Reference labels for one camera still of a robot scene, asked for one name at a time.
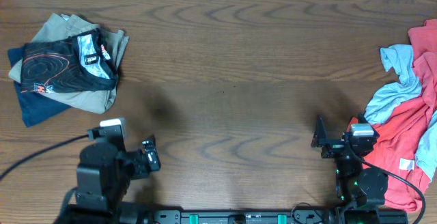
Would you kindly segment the black patterned cycling jersey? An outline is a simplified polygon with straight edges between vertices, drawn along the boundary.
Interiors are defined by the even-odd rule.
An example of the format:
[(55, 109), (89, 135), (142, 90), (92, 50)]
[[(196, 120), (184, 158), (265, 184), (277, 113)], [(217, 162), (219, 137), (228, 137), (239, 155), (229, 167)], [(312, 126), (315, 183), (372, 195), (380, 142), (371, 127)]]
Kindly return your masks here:
[(54, 42), (24, 45), (20, 90), (35, 93), (109, 91), (118, 81), (99, 29)]

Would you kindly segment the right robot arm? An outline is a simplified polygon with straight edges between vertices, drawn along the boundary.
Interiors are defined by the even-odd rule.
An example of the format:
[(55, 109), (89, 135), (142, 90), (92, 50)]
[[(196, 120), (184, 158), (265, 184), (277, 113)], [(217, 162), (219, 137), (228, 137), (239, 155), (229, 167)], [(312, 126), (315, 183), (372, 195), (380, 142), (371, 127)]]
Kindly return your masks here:
[(336, 166), (336, 195), (342, 204), (325, 210), (322, 223), (381, 224), (379, 207), (385, 204), (389, 177), (374, 166), (364, 166), (363, 157), (373, 151), (379, 134), (364, 120), (351, 125), (340, 139), (330, 139), (318, 116), (311, 147)]

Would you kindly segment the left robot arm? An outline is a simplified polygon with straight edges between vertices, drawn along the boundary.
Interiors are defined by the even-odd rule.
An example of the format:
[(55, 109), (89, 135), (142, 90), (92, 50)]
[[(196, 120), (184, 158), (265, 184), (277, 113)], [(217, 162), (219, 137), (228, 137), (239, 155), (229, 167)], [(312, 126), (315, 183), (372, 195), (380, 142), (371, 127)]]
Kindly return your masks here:
[(122, 137), (98, 137), (80, 153), (77, 187), (64, 197), (55, 224), (112, 224), (154, 222), (145, 206), (124, 202), (133, 180), (160, 170), (156, 138), (151, 135), (142, 148), (127, 152)]

